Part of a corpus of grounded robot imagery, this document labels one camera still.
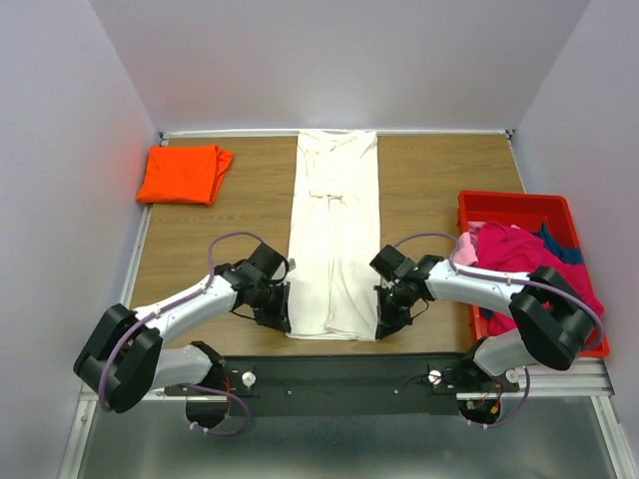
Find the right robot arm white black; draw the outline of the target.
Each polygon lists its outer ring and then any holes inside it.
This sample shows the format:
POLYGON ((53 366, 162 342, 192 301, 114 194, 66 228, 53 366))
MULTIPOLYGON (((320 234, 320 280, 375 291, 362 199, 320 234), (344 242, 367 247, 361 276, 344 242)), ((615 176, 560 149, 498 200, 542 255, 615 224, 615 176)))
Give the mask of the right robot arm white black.
POLYGON ((479 339, 452 366, 444 378, 454 386, 479 391, 507 371, 532 364, 567 370, 591 337, 603 336, 597 313, 551 267, 499 272, 430 254, 413 261, 390 244, 370 266, 383 280, 376 289, 377 339, 411 325, 410 311, 420 300, 471 304, 514 321, 514 329, 479 339))

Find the white t-shirt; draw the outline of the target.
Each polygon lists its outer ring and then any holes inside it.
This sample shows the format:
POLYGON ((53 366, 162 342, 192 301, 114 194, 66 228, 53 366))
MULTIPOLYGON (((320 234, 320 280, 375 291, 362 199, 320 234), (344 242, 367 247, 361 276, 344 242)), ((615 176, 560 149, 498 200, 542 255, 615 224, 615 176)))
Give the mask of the white t-shirt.
POLYGON ((369 263, 379 250, 376 133, 300 131, 289 239, 291 336, 373 341, 379 276, 369 263))

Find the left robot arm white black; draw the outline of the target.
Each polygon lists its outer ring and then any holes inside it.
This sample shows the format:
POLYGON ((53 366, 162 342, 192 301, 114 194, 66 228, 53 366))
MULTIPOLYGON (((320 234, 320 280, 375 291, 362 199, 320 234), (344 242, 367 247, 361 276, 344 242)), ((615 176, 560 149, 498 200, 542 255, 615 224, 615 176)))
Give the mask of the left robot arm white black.
POLYGON ((121 303, 101 316, 73 371, 107 411, 123 413, 151 390, 184 385, 201 394, 224 380, 224 360, 203 342, 169 343, 216 316, 246 305, 253 321, 288 332, 287 275, 294 262, 265 243, 247 258, 213 266, 199 282, 166 299, 130 309, 121 303))

